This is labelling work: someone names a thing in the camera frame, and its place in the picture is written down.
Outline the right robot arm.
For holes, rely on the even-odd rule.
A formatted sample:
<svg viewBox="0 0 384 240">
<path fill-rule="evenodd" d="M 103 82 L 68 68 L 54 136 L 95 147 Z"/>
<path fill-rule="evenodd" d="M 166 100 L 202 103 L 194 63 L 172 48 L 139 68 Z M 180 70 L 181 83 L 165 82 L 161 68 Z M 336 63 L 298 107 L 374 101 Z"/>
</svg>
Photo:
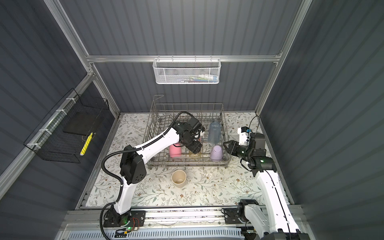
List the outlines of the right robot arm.
<svg viewBox="0 0 384 240">
<path fill-rule="evenodd" d="M 266 155 L 265 136 L 248 127 L 238 128 L 238 134 L 238 141 L 227 141 L 223 146 L 228 154 L 240 158 L 241 166 L 253 174 L 265 198 L 267 212 L 263 213 L 257 201 L 242 199 L 237 212 L 228 215 L 226 222 L 238 218 L 250 223 L 261 240 L 308 240 L 310 236 L 301 232 L 285 201 L 276 164 Z"/>
</svg>

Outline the purple cup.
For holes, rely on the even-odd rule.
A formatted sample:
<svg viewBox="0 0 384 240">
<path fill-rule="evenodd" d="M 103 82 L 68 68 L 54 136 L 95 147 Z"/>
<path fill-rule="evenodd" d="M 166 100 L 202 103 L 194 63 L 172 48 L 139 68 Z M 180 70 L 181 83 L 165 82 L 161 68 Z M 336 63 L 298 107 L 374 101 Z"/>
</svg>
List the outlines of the purple cup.
<svg viewBox="0 0 384 240">
<path fill-rule="evenodd" d="M 223 153 L 223 149 L 221 146 L 219 145 L 215 145 L 212 150 L 211 150 L 211 153 L 210 153 L 210 159 L 213 161 L 213 162 L 220 162 L 222 161 L 223 159 L 223 156 L 224 156 L 224 153 Z"/>
</svg>

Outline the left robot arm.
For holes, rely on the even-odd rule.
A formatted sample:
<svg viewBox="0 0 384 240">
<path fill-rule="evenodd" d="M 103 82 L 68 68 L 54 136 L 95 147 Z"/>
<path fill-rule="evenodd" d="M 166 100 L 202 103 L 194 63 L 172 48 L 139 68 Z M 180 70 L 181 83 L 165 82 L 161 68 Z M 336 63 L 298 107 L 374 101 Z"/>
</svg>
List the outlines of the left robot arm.
<svg viewBox="0 0 384 240">
<path fill-rule="evenodd" d="M 111 157 L 122 155 L 119 175 L 110 173 L 105 164 L 102 164 L 103 171 L 120 182 L 119 195 L 113 204 L 115 212 L 124 215 L 131 210 L 137 184 L 147 175 L 146 165 L 149 160 L 177 143 L 193 154 L 199 153 L 203 146 L 199 139 L 204 132 L 205 127 L 197 118 L 188 112 L 180 112 L 159 135 L 141 145 L 135 147 L 129 145 L 122 151 L 110 154 Z"/>
</svg>

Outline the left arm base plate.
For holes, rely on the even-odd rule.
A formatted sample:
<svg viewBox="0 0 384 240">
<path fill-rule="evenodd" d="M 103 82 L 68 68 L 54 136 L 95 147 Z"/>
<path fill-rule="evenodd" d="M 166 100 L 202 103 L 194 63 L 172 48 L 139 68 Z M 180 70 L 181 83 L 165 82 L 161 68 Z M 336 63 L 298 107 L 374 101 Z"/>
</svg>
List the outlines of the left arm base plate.
<svg viewBox="0 0 384 240">
<path fill-rule="evenodd" d="M 128 211 L 119 215 L 114 209 L 107 210 L 103 216 L 103 227 L 142 227 L 146 219 L 146 211 Z"/>
</svg>

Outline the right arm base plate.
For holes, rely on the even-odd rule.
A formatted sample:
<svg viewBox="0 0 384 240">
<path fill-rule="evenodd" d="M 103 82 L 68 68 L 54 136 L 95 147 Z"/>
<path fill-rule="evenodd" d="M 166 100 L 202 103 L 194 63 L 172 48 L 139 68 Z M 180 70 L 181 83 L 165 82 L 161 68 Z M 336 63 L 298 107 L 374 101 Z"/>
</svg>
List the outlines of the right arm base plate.
<svg viewBox="0 0 384 240">
<path fill-rule="evenodd" d="M 245 217 L 244 209 L 239 208 L 222 208 L 221 213 L 224 215 L 225 223 L 230 224 L 246 224 L 248 219 Z"/>
</svg>

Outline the blue-grey transparent cup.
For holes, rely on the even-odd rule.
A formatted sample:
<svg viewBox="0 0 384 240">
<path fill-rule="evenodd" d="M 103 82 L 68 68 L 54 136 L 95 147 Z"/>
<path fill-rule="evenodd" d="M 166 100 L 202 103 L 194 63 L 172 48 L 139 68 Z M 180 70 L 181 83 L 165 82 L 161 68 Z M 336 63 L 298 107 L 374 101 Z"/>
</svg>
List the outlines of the blue-grey transparent cup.
<svg viewBox="0 0 384 240">
<path fill-rule="evenodd" d="M 221 125 L 219 122 L 214 121 L 210 123 L 208 142 L 212 145 L 217 145 L 221 140 Z"/>
</svg>

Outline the yellow transparent cup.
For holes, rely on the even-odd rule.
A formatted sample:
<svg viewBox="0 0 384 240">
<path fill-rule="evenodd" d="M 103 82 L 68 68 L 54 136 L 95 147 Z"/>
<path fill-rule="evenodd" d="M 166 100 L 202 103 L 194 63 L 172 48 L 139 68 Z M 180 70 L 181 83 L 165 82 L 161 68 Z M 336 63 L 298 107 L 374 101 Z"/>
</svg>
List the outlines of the yellow transparent cup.
<svg viewBox="0 0 384 240">
<path fill-rule="evenodd" d="M 201 156 L 200 153 L 195 154 L 195 153 L 189 151 L 189 157 L 191 157 L 191 158 L 199 158 L 200 156 Z"/>
</svg>

